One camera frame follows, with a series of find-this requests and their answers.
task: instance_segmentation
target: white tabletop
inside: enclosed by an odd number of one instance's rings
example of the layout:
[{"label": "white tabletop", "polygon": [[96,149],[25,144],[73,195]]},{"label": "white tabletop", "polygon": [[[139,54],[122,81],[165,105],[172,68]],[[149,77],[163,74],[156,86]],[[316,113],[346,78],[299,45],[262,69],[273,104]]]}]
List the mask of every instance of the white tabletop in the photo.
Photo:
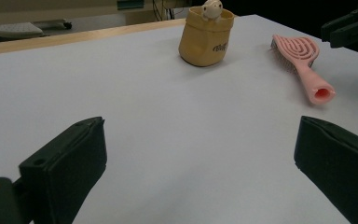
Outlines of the white tabletop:
[{"label": "white tabletop", "polygon": [[0,176],[102,116],[108,162],[74,223],[348,223],[295,166],[302,115],[358,134],[358,53],[321,48],[337,96],[311,105],[270,51],[298,31],[236,18],[225,59],[178,54],[183,26],[0,54]]}]

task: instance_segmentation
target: hairbrush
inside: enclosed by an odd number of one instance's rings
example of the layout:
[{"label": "hairbrush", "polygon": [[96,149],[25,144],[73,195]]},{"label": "hairbrush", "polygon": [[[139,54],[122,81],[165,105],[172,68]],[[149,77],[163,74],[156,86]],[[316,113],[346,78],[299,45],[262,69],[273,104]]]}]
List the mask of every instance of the hairbrush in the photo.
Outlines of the hairbrush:
[{"label": "hairbrush", "polygon": [[299,75],[304,89],[315,105],[331,101],[336,92],[334,88],[310,67],[319,55],[319,47],[308,37],[272,36],[271,48],[279,52],[285,65],[293,68]]}]

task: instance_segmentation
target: cable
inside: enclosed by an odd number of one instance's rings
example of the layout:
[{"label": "cable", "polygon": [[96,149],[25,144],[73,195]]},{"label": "cable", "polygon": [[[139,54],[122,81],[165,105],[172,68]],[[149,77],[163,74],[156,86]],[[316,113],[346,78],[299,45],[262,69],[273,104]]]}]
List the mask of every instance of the cable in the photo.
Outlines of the cable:
[{"label": "cable", "polygon": [[157,19],[157,21],[162,21],[162,17],[161,17],[161,14],[159,13],[159,10],[158,10],[158,7],[156,5],[156,2],[155,0],[153,0],[153,12],[155,14],[155,17]]}]

